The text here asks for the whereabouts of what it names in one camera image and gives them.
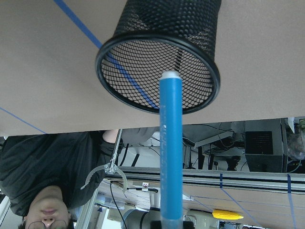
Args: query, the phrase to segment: plastic bag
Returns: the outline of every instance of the plastic bag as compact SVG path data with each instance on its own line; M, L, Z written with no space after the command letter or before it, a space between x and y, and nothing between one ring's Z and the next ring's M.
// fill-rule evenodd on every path
M295 128L295 134L287 133L288 155L293 160L305 159L305 134L299 127Z

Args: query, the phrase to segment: black metal mesh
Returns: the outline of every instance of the black metal mesh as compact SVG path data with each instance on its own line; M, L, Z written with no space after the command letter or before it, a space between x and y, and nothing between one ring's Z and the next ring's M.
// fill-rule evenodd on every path
M100 49L96 68L103 86L121 101L159 112L159 79L178 71L183 114L217 95L214 64L221 0L128 0L114 37Z

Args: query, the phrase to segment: person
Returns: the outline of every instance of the person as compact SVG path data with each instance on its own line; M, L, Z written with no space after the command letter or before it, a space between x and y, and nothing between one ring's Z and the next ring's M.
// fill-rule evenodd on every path
M20 229L72 229L69 209L84 205L104 178L118 130L11 136L0 150L0 189Z

